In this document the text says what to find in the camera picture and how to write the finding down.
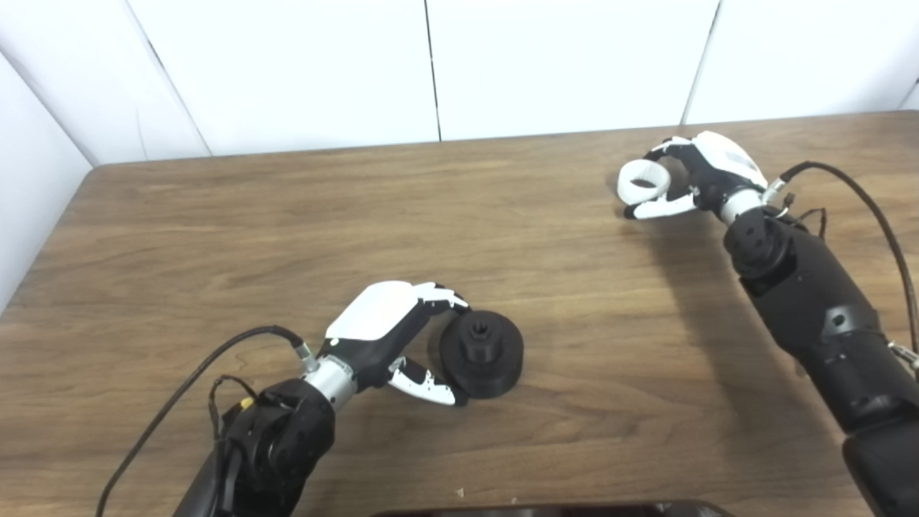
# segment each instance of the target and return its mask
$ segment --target black spool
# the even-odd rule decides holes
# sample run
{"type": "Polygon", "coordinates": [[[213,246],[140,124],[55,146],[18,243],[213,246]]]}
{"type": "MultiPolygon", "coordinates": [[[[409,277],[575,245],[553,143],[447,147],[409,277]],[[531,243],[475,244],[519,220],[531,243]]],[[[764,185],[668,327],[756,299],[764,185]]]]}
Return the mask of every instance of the black spool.
{"type": "Polygon", "coordinates": [[[516,325],[491,311],[470,311],[440,336],[444,375],[472,398],[507,393],[523,371],[523,337],[516,325]]]}

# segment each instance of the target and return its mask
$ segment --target wood grain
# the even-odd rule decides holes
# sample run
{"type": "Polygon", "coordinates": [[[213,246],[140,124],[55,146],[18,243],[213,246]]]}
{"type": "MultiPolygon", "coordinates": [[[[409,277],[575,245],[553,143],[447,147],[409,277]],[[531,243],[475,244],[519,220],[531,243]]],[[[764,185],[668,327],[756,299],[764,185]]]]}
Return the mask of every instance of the wood grain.
{"type": "MultiPolygon", "coordinates": [[[[527,343],[520,383],[464,409],[391,389],[357,396],[297,515],[683,498],[741,517],[867,515],[841,434],[740,292],[720,224],[618,216],[607,176],[703,127],[770,178],[805,159],[850,172],[917,268],[915,112],[102,167],[0,320],[0,505],[90,514],[153,413],[220,342],[277,323],[318,343],[364,286],[403,279],[439,281],[514,320],[527,343]]],[[[828,242],[906,340],[870,213],[820,172],[794,190],[799,212],[830,210],[828,242]]],[[[427,361],[430,338],[408,352],[427,361]]],[[[210,377],[265,387],[297,367],[258,339],[210,377]]],[[[110,515],[172,513],[210,446],[209,384],[153,436],[110,515]]]]}

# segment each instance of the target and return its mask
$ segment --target wire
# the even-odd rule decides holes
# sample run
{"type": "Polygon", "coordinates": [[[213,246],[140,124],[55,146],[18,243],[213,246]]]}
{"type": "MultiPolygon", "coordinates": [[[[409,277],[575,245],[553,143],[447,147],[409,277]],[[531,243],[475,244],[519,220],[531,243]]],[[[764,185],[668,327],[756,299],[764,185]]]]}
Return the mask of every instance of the wire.
{"type": "Polygon", "coordinates": [[[798,219],[795,219],[794,224],[801,224],[805,219],[807,219],[807,218],[810,217],[811,215],[814,215],[814,214],[817,213],[817,212],[820,213],[820,233],[818,233],[817,236],[818,236],[819,238],[825,240],[825,238],[826,238],[826,221],[827,221],[827,219],[829,219],[829,216],[827,215],[826,209],[825,209],[825,208],[811,208],[811,209],[808,210],[807,212],[801,214],[800,217],[799,217],[798,219]]]}
{"type": "Polygon", "coordinates": [[[105,488],[102,489],[102,495],[99,496],[99,503],[96,505],[96,517],[102,517],[102,514],[106,509],[106,502],[108,502],[108,496],[111,494],[112,489],[115,487],[115,484],[118,483],[118,480],[121,478],[121,475],[124,474],[124,471],[128,470],[130,462],[134,461],[134,457],[141,451],[141,448],[147,443],[147,440],[150,439],[150,436],[156,430],[157,426],[160,425],[160,422],[166,417],[166,414],[169,413],[170,409],[178,402],[178,399],[181,398],[186,391],[195,384],[195,381],[204,373],[208,367],[217,360],[218,357],[223,355],[224,352],[232,348],[234,345],[238,344],[241,341],[252,338],[254,336],[259,336],[261,334],[272,334],[275,336],[280,336],[290,342],[290,346],[294,349],[297,349],[303,344],[303,339],[300,336],[294,334],[290,330],[287,330],[284,327],[279,327],[277,325],[271,325],[267,327],[255,327],[241,334],[237,334],[227,342],[223,343],[221,346],[217,347],[216,350],[210,353],[210,355],[198,365],[198,368],[188,376],[181,385],[179,385],[176,392],[166,400],[166,403],[163,404],[163,407],[156,413],[156,416],[153,417],[150,424],[147,425],[147,428],[141,433],[141,437],[137,439],[137,442],[125,455],[124,460],[121,461],[121,465],[115,469],[115,472],[108,479],[105,488]]]}
{"type": "Polygon", "coordinates": [[[208,393],[208,413],[210,413],[210,426],[213,430],[214,436],[214,495],[213,499],[210,502],[210,507],[213,508],[218,501],[223,499],[223,480],[226,478],[226,474],[223,472],[223,458],[226,455],[226,437],[227,437],[227,428],[224,425],[221,429],[220,421],[220,411],[217,410],[217,388],[223,384],[223,381],[233,381],[240,385],[245,393],[248,394],[253,400],[258,398],[258,395],[255,393],[255,390],[252,389],[252,386],[246,383],[243,379],[233,375],[221,375],[217,377],[217,380],[214,381],[214,384],[210,387],[210,392],[208,393]]]}
{"type": "Polygon", "coordinates": [[[893,258],[897,261],[897,269],[900,270],[900,279],[903,282],[903,294],[906,297],[906,312],[910,321],[910,341],[913,345],[913,352],[919,353],[919,313],[916,311],[916,294],[913,287],[913,280],[910,278],[910,270],[909,266],[906,264],[906,257],[903,256],[903,250],[900,248],[900,243],[897,242],[897,237],[893,234],[893,229],[891,228],[891,224],[888,223],[887,217],[884,217],[884,213],[880,210],[878,204],[871,199],[871,196],[869,196],[854,179],[850,178],[845,172],[836,167],[828,166],[820,162],[801,162],[783,172],[779,178],[788,183],[798,174],[809,168],[825,170],[843,180],[843,182],[854,190],[858,197],[865,202],[868,209],[874,214],[875,219],[878,220],[880,229],[887,238],[887,244],[891,247],[893,258]]]}

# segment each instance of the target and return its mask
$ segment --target robotic hand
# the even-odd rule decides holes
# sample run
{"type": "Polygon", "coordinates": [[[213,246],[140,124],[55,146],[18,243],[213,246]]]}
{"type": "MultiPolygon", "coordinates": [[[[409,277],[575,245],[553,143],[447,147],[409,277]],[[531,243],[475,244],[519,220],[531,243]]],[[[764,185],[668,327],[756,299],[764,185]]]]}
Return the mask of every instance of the robotic hand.
{"type": "Polygon", "coordinates": [[[306,478],[335,441],[335,413],[368,387],[389,383],[424,400],[465,404],[465,394],[402,356],[430,317],[448,310],[470,307],[433,282],[370,285],[332,322],[318,354],[305,344],[295,349],[303,376],[223,415],[223,446],[200,469],[175,517],[290,516],[306,478]]]}
{"type": "Polygon", "coordinates": [[[768,205],[794,174],[817,166],[793,167],[767,186],[739,145],[703,132],[692,140],[674,137],[628,162],[619,173],[618,195],[630,219],[699,208],[728,226],[723,245],[741,285],[848,435],[843,457],[868,505],[878,516],[914,517],[919,385],[888,350],[878,314],[823,240],[787,217],[788,207],[768,205]],[[686,193],[674,200],[667,198],[670,174],[657,163],[664,156],[688,172],[686,193]]]}

